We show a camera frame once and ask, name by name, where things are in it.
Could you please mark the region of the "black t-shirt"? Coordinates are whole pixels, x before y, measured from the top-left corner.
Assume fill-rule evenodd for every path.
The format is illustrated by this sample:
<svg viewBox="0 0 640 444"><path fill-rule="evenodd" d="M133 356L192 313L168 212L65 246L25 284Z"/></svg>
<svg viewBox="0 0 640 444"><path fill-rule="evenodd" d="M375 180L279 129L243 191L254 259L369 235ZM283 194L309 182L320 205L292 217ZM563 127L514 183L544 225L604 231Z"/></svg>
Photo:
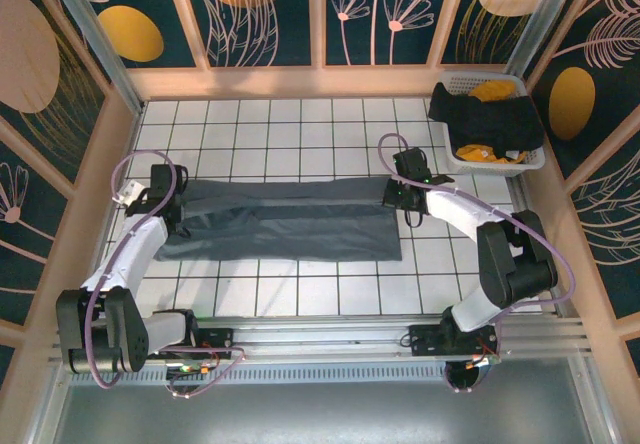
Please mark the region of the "black t-shirt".
<svg viewBox="0 0 640 444"><path fill-rule="evenodd" d="M541 120L528 96L483 101L452 94L438 83L429 118L447 125L455 156L470 162L520 163L544 140Z"/></svg>

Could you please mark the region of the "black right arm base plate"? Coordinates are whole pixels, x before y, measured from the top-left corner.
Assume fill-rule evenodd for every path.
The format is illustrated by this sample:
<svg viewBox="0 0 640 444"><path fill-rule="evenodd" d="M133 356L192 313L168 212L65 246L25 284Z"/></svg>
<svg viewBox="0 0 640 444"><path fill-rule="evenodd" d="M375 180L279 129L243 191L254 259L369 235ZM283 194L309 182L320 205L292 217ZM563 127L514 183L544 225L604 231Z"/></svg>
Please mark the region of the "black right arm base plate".
<svg viewBox="0 0 640 444"><path fill-rule="evenodd" d="M409 347L414 357L465 357L497 354L495 327L487 325L461 331L453 321L409 327Z"/></svg>

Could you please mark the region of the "aluminium corner post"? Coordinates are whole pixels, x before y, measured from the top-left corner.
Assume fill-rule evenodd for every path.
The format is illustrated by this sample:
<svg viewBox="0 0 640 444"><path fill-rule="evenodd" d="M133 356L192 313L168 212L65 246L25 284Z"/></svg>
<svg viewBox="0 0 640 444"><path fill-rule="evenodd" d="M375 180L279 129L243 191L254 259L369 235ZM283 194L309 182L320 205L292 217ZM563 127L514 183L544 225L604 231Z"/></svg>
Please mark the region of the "aluminium corner post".
<svg viewBox="0 0 640 444"><path fill-rule="evenodd" d="M61 1L79 26L89 47L93 49L98 61L106 71L106 75L124 99L125 104L138 117L142 110L142 100L93 8L93 4L107 4L109 0Z"/></svg>
<svg viewBox="0 0 640 444"><path fill-rule="evenodd" d="M524 73L542 46L566 0L541 0L527 22L507 64L507 75L523 78Z"/></svg>

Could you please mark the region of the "white plastic laundry basket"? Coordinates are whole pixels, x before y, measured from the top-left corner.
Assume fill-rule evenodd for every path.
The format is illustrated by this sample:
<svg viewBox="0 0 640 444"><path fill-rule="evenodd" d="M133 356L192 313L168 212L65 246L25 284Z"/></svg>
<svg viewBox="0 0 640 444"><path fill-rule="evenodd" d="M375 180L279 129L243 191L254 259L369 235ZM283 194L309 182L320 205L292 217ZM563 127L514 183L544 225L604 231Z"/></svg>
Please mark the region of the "white plastic laundry basket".
<svg viewBox="0 0 640 444"><path fill-rule="evenodd" d="M439 77L439 82L445 86L446 90L452 94L469 95L469 93L479 84L490 80L509 80L516 85L516 91L511 97L528 96L524 83L515 76L499 74L486 71L445 71ZM514 177L529 170L537 170L545 163L545 155L542 146L529 152L524 160L519 164L493 164L467 162L458 159L452 150L447 125L433 121L442 127L445 145L445 155L451 171L461 174L486 174L500 175L504 177Z"/></svg>

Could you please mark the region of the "aluminium rail beam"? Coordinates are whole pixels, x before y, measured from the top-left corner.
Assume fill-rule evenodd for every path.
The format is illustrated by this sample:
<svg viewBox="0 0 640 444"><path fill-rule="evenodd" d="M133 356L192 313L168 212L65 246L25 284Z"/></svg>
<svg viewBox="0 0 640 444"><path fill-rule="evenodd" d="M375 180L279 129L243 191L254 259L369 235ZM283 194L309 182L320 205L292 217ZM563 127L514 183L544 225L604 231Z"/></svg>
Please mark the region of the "aluminium rail beam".
<svg viewBox="0 0 640 444"><path fill-rule="evenodd" d="M320 316L313 318L211 318L197 321L201 328L232 328L234 345L255 361L317 360L338 362L406 358L409 327L437 325L434 316ZM504 359L546 359L574 353L589 355L589 344L578 318L522 314L494 326L498 355ZM461 360L465 357L418 357Z"/></svg>

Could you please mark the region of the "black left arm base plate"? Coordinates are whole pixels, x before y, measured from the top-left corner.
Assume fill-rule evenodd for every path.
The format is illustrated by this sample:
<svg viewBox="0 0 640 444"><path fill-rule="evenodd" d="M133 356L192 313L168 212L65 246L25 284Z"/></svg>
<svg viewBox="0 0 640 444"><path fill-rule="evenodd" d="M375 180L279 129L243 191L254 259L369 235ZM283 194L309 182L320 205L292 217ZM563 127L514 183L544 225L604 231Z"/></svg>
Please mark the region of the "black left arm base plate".
<svg viewBox="0 0 640 444"><path fill-rule="evenodd" d="M234 345L234 330L232 328L201 328L197 334L198 343L202 347L219 348L215 354L221 360L229 360L231 352L228 348Z"/></svg>

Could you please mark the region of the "floral wall with big beige circle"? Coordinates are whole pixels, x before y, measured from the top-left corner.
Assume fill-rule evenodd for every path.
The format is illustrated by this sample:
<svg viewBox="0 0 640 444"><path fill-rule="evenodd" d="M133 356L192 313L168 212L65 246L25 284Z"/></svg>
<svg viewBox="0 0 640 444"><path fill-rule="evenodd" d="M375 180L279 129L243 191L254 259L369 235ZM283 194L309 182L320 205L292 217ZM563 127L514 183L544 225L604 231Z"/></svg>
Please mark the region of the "floral wall with big beige circle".
<svg viewBox="0 0 640 444"><path fill-rule="evenodd" d="M0 0L0 444L29 440L138 117L61 0Z"/></svg>

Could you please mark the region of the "grey t-shirt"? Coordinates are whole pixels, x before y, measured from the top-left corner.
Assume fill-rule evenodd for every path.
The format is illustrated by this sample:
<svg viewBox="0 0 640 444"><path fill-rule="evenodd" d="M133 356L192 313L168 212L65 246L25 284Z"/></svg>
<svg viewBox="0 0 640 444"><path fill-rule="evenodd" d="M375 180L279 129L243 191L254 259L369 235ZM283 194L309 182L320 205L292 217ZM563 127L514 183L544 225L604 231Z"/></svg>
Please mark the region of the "grey t-shirt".
<svg viewBox="0 0 640 444"><path fill-rule="evenodd" d="M158 261L282 259L399 261L397 215L382 203L387 180L236 183L197 180L184 193L183 227Z"/></svg>

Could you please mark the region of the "yellow t-shirt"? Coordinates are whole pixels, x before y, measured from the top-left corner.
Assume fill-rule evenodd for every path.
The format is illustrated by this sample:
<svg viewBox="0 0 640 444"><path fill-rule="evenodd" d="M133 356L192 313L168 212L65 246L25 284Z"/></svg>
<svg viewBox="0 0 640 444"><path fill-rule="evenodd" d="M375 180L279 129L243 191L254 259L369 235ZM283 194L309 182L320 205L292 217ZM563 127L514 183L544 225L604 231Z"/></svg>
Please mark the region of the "yellow t-shirt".
<svg viewBox="0 0 640 444"><path fill-rule="evenodd" d="M481 102L506 100L516 91L516 85L509 80L490 80L476 86L469 95ZM526 151L504 151L498 155L490 146L469 144L456 151L456 157L467 162L493 164L519 164L526 157Z"/></svg>

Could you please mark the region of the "floral wall with pink feather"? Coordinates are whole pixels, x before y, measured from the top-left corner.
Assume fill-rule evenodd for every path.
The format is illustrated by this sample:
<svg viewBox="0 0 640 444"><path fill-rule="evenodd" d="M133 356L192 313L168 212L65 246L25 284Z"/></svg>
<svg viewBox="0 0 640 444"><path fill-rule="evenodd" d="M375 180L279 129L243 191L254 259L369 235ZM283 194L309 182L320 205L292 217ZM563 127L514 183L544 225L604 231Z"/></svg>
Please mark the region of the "floral wall with pink feather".
<svg viewBox="0 0 640 444"><path fill-rule="evenodd" d="M528 188L622 440L640 444L640 0L564 0L526 78L547 131Z"/></svg>

